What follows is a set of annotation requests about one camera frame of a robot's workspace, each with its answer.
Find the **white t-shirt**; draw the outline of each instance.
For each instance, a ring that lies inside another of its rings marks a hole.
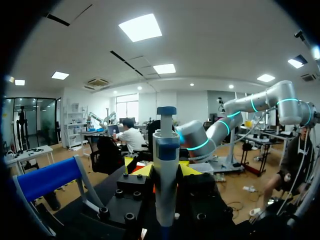
[[[121,141],[125,141],[125,144],[130,153],[134,150],[140,150],[142,144],[146,144],[144,137],[141,135],[138,129],[133,127],[124,131],[122,134],[120,133],[117,137]]]

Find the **robot on stand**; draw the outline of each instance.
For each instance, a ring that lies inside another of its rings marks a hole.
[[[19,143],[20,151],[25,151],[30,148],[29,136],[28,136],[28,120],[25,119],[24,109],[25,106],[21,106],[21,112],[18,113],[19,120],[16,121],[16,132]]]

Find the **square ceiling light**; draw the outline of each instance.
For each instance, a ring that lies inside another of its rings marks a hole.
[[[14,84],[16,86],[24,86],[26,84],[26,81],[25,80],[14,80]]]
[[[174,74],[176,72],[175,65],[173,64],[157,65],[153,66],[153,68],[158,74]]]
[[[263,74],[262,76],[258,77],[257,80],[268,83],[275,79],[274,76],[268,75],[268,74]]]
[[[68,73],[63,73],[63,72],[55,71],[51,78],[52,78],[52,79],[65,80],[69,75],[70,75],[70,74],[68,74]]]
[[[299,69],[303,67],[305,64],[307,64],[307,60],[300,54],[296,56],[295,58],[289,59],[288,63],[290,63],[292,66],[294,66],[296,69]]]
[[[161,30],[153,13],[125,21],[119,24],[119,27],[132,42],[162,36]]]

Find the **robotic arm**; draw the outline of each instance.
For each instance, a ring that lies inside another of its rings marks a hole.
[[[104,119],[98,117],[93,112],[90,112],[87,117],[87,123],[91,123],[91,118],[93,118],[99,122],[99,125],[101,126],[101,128],[106,129],[107,126],[109,125],[109,120],[115,120],[117,116],[114,111],[109,115],[108,108],[106,109],[106,111],[107,111],[107,117]]]
[[[253,113],[274,107],[278,109],[282,125],[302,124],[312,128],[320,122],[320,115],[314,104],[298,100],[292,82],[284,80],[265,91],[226,102],[224,109],[227,117],[215,122],[207,131],[196,120],[177,127],[180,142],[187,147],[193,160],[205,161],[231,130],[242,124],[241,112]]]

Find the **person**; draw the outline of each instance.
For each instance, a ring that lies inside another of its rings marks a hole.
[[[125,152],[126,150],[132,153],[134,150],[140,150],[142,144],[146,144],[144,137],[138,129],[135,129],[135,123],[130,118],[125,118],[122,121],[124,132],[113,134],[113,140],[115,142],[122,141],[125,142],[126,147],[122,147],[121,151]]]
[[[266,209],[274,189],[278,191],[281,189],[284,191],[291,190],[298,174],[303,155],[305,155],[301,170],[292,190],[293,192],[297,190],[300,194],[303,194],[306,179],[311,174],[313,166],[313,145],[309,136],[307,138],[307,131],[310,131],[310,129],[303,127],[301,133],[288,144],[280,166],[280,171],[275,174],[264,187],[262,208],[251,210],[249,214],[252,217]]]

